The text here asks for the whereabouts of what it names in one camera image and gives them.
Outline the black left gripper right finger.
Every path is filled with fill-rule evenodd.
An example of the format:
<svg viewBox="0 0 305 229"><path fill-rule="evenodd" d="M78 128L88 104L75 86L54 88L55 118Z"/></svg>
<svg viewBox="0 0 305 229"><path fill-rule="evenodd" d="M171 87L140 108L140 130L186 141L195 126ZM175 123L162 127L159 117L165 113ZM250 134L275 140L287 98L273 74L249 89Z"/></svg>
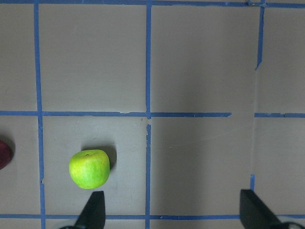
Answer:
<svg viewBox="0 0 305 229"><path fill-rule="evenodd" d="M283 229L282 222L250 189L241 189L240 221L245 229Z"/></svg>

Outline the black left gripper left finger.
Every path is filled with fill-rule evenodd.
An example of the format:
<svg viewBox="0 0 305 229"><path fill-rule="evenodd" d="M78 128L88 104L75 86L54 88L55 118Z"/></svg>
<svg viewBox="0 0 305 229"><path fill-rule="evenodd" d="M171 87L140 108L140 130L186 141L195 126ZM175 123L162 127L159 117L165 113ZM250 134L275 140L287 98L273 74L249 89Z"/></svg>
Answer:
<svg viewBox="0 0 305 229"><path fill-rule="evenodd" d="M94 191L79 215L74 229L103 229L105 226L105 199L103 191Z"/></svg>

